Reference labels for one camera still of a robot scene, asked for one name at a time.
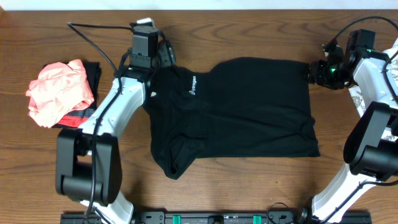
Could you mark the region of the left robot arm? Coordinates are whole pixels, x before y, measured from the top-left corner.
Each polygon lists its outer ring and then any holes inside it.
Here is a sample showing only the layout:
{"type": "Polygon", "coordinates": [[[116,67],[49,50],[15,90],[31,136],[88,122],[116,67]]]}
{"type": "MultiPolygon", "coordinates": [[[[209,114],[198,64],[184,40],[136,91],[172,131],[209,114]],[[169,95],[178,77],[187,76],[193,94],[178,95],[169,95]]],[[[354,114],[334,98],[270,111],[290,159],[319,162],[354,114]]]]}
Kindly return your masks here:
{"type": "Polygon", "coordinates": [[[86,206],[85,213],[64,213],[60,223],[135,223],[133,204],[120,191],[123,172],[119,138],[150,95],[159,68],[175,64],[169,40],[155,46],[153,57],[139,63],[140,52],[127,51],[112,88],[97,110],[76,129],[57,137],[56,190],[86,206]]]}

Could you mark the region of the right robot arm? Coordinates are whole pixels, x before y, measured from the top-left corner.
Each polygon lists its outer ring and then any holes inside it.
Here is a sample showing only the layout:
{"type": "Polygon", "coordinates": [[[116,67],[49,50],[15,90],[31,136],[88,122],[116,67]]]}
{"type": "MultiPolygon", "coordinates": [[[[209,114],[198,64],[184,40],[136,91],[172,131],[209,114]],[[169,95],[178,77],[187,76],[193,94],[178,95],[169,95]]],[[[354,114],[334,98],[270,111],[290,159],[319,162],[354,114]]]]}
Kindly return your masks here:
{"type": "Polygon", "coordinates": [[[325,53],[326,62],[312,64],[309,82],[331,88],[355,83],[365,110],[346,140],[343,166],[303,209],[300,223],[339,223],[368,190],[397,185],[388,181],[397,175],[397,141],[383,139],[386,131],[397,135],[397,85],[391,74],[394,56],[358,45],[338,61],[331,50],[325,53]]]}

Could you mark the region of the black t-shirt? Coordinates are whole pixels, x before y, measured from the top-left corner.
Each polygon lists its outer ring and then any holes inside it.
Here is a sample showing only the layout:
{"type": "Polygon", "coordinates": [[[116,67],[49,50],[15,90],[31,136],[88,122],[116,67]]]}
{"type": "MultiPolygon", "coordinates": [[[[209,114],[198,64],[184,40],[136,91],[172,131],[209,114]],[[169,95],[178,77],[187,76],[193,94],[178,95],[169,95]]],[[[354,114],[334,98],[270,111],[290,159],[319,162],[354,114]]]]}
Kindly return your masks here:
{"type": "Polygon", "coordinates": [[[170,179],[209,157],[318,157],[305,62],[241,57],[159,70],[144,104],[152,157],[170,179]]]}

